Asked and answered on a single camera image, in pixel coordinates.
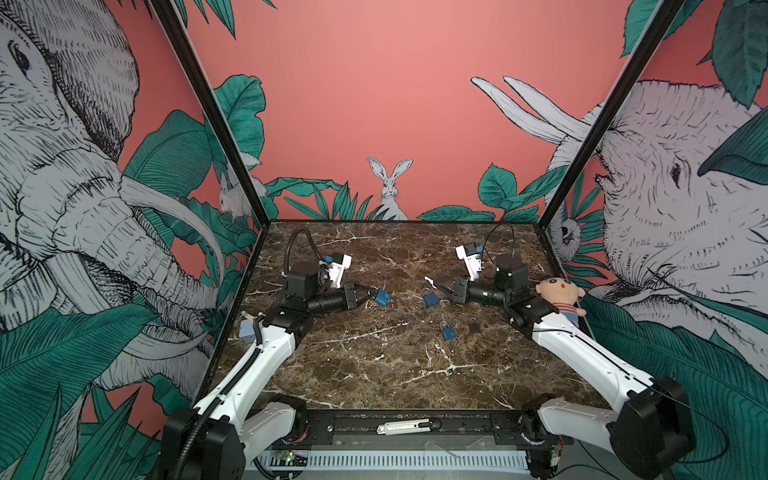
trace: elephant eye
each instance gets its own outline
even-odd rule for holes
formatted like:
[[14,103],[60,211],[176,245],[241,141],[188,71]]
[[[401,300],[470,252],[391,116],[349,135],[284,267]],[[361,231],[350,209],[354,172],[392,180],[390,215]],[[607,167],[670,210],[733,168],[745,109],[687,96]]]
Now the elephant eye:
[[29,71],[29,59],[27,58],[27,55],[24,55],[24,53],[18,49],[18,44],[13,43],[13,41],[8,43],[8,50],[11,52],[11,56],[18,67],[22,70],[22,73],[26,76],[27,71]]
[[677,186],[677,188],[680,188],[680,164],[675,164],[674,167],[672,167],[670,175],[672,176],[672,180],[674,181],[674,184]]

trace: rabbit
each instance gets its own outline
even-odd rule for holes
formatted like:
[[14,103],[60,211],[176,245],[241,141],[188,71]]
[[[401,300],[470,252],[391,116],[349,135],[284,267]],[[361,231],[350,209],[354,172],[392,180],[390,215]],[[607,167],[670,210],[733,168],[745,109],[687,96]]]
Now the rabbit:
[[395,167],[395,171],[392,172],[392,176],[387,177],[386,169],[380,161],[371,157],[367,157],[366,159],[371,165],[373,174],[384,180],[384,188],[382,188],[382,205],[384,206],[383,208],[387,209],[387,212],[383,217],[384,220],[408,220],[408,217],[402,212],[402,210],[400,210],[400,207],[397,206],[397,202],[395,201],[398,195],[397,187],[395,186],[395,180],[397,180],[397,177],[404,174],[406,170],[408,170],[411,165],[413,165],[413,160],[406,159],[401,161],[399,164],[397,164],[397,167]]

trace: marble tabletop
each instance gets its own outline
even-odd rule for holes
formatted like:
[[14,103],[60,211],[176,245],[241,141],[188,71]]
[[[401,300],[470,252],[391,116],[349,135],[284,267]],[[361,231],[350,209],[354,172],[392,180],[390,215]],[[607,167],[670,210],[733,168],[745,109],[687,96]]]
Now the marble tabletop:
[[[492,225],[275,222],[241,310],[255,315],[269,308],[282,285],[284,242],[302,226],[310,229],[322,254],[352,256],[346,282],[382,288],[392,299],[387,307],[369,300],[357,310],[318,319],[267,384],[256,407],[285,393],[305,399],[311,409],[503,409],[520,408],[543,392],[607,406],[559,358],[504,324],[498,309],[452,306],[447,301],[425,306],[422,297],[429,291],[424,276],[466,274],[455,247],[482,243]],[[487,251],[492,255],[511,252],[509,227],[491,235]],[[533,228],[514,229],[515,252],[529,265],[531,279],[551,276]],[[293,245],[291,260],[312,258],[302,235]],[[481,333],[469,332],[471,318],[478,320]],[[442,320],[458,334],[451,342],[442,338]],[[247,350],[237,338],[239,323],[229,333],[214,385]]]

